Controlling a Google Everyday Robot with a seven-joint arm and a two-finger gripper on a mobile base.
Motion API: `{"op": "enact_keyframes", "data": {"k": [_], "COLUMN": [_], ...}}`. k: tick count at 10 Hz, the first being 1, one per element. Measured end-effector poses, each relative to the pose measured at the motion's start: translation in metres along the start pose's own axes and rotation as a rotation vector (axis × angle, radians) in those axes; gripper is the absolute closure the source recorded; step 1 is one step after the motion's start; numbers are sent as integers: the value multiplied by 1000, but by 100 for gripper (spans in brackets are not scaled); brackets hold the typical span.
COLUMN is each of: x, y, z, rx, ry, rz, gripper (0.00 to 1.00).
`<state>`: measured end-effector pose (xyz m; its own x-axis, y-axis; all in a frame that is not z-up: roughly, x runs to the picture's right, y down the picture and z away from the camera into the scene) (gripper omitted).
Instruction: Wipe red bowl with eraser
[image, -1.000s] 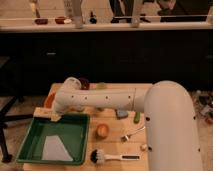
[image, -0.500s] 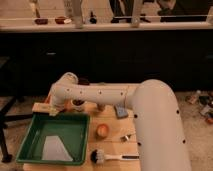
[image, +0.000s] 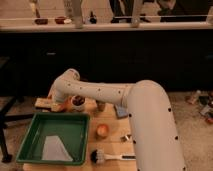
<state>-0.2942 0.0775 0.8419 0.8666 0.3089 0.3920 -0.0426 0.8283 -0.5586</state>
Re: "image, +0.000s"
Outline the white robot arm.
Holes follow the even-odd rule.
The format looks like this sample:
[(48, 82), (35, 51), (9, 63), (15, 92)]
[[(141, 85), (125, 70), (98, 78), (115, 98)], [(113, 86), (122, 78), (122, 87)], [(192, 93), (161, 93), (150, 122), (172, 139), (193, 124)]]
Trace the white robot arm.
[(80, 95), (127, 110), (137, 171), (186, 171), (173, 111), (164, 88), (152, 80), (91, 83), (68, 69), (53, 82), (52, 100)]

